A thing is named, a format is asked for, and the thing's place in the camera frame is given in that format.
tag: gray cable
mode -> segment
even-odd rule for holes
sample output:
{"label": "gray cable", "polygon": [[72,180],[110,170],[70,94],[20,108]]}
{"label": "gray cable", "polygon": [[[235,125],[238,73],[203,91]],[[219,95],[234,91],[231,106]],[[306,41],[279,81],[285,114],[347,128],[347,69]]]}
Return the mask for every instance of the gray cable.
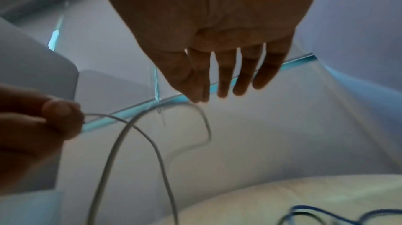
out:
{"label": "gray cable", "polygon": [[102,197],[103,194],[105,192],[105,188],[110,176],[110,172],[112,170],[114,161],[116,159],[117,153],[119,151],[119,148],[121,146],[121,144],[123,143],[125,137],[127,136],[128,132],[130,131],[131,128],[136,129],[141,135],[143,135],[152,145],[152,147],[155,150],[156,156],[158,158],[159,161],[159,166],[160,166],[160,170],[161,170],[161,174],[162,174],[162,178],[163,178],[163,183],[165,184],[165,188],[167,191],[167,195],[169,196],[169,200],[170,200],[170,205],[172,206],[172,214],[173,214],[173,219],[175,222],[175,225],[179,224],[179,218],[178,218],[178,210],[177,210],[177,205],[175,202],[175,198],[172,192],[172,189],[170,187],[169,184],[169,179],[168,176],[166,174],[166,169],[165,169],[165,165],[163,163],[163,159],[162,156],[160,154],[160,151],[158,149],[158,147],[156,146],[155,142],[147,135],[145,134],[140,128],[138,128],[137,126],[135,126],[134,124],[140,120],[144,115],[148,114],[149,112],[152,112],[154,110],[157,110],[158,108],[164,108],[164,109],[169,109],[172,107],[176,107],[176,106],[188,106],[192,109],[195,109],[196,111],[198,111],[201,116],[202,119],[204,120],[206,129],[208,131],[208,142],[211,141],[211,128],[208,122],[208,119],[204,113],[204,111],[201,110],[201,108],[199,108],[198,106],[194,105],[194,104],[190,104],[190,103],[186,103],[186,102],[182,102],[182,103],[167,103],[167,104],[160,104],[154,107],[151,107],[149,109],[146,109],[140,113],[138,113],[136,116],[134,116],[130,121],[126,121],[123,120],[121,118],[112,116],[112,115],[106,115],[106,114],[98,114],[98,113],[94,113],[94,114],[85,114],[86,116],[102,116],[102,117],[109,117],[111,119],[120,121],[120,122],[124,122],[126,123],[125,127],[122,129],[122,131],[120,132],[119,136],[117,137],[110,153],[108,156],[108,159],[106,161],[105,164],[105,168],[103,169],[103,173],[102,176],[99,180],[99,184],[98,187],[96,189],[95,192],[95,196],[92,200],[92,204],[91,207],[89,209],[89,213],[88,213],[88,217],[87,217],[87,225],[95,225],[95,219],[96,219],[96,215],[98,213],[99,210],[99,205],[102,201]]}

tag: hand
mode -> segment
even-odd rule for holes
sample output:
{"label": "hand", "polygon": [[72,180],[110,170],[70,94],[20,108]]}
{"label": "hand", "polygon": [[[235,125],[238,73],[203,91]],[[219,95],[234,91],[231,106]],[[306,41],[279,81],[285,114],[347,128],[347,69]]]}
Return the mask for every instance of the hand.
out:
{"label": "hand", "polygon": [[[110,0],[169,83],[193,102],[209,99],[209,64],[219,64],[226,97],[241,48],[235,95],[263,88],[278,72],[294,30],[313,0]],[[266,43],[266,57],[253,80]]]}
{"label": "hand", "polygon": [[0,192],[81,132],[80,106],[0,84]]}

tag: metal strip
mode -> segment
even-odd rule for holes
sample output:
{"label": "metal strip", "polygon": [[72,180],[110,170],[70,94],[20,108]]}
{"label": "metal strip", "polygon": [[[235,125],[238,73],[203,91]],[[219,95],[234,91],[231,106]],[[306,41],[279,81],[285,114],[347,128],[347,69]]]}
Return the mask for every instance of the metal strip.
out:
{"label": "metal strip", "polygon": [[[305,55],[305,56],[302,56],[302,57],[299,57],[299,58],[296,58],[296,59],[283,63],[280,71],[288,70],[288,69],[291,69],[291,68],[294,68],[294,67],[297,67],[300,65],[304,65],[306,63],[313,62],[316,60],[317,60],[317,58],[315,57],[314,54],[308,54],[308,55]],[[230,86],[233,87],[236,84],[236,81],[237,81],[237,77],[233,78],[230,83]],[[218,89],[218,84],[215,83],[215,84],[211,85],[210,92],[215,93],[217,91],[217,89]],[[188,101],[187,97],[185,97],[183,94],[180,93],[178,95],[175,95],[175,96],[172,96],[172,97],[160,100],[160,101],[157,101],[156,99],[151,100],[151,101],[146,101],[144,103],[135,105],[131,108],[114,113],[113,116],[116,116],[116,117],[119,117],[122,119],[127,119],[130,117],[133,117],[134,115],[138,114],[139,112],[141,112],[145,109],[149,109],[152,106],[157,106],[158,104],[178,103],[178,102],[186,102],[186,101]],[[113,120],[110,118],[101,118],[101,119],[86,123],[84,125],[82,131],[83,132],[91,132],[93,130],[108,126],[115,122],[116,122],[116,120]]]}

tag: beige surface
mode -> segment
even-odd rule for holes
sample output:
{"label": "beige surface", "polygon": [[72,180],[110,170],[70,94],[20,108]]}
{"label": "beige surface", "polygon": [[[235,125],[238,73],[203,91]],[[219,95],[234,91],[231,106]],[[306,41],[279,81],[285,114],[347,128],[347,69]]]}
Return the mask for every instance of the beige surface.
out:
{"label": "beige surface", "polygon": [[[401,209],[402,176],[334,176],[262,184],[187,208],[180,213],[180,223],[274,225],[297,204],[313,205],[351,220],[374,209]],[[157,224],[173,222],[169,218]],[[305,219],[303,224],[317,223]],[[367,225],[374,224],[402,224],[402,216],[379,217],[367,222]]]}

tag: palm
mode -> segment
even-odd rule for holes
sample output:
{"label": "palm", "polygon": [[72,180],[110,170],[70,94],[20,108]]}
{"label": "palm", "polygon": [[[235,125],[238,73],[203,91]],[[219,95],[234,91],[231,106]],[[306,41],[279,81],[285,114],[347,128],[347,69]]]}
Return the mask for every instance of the palm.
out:
{"label": "palm", "polygon": [[267,56],[253,80],[253,87],[264,87],[279,70],[313,0],[110,1],[169,83],[197,102],[209,98],[212,51],[219,64],[218,95],[225,97],[236,48],[241,48],[242,68],[233,92],[242,95],[266,43]]}

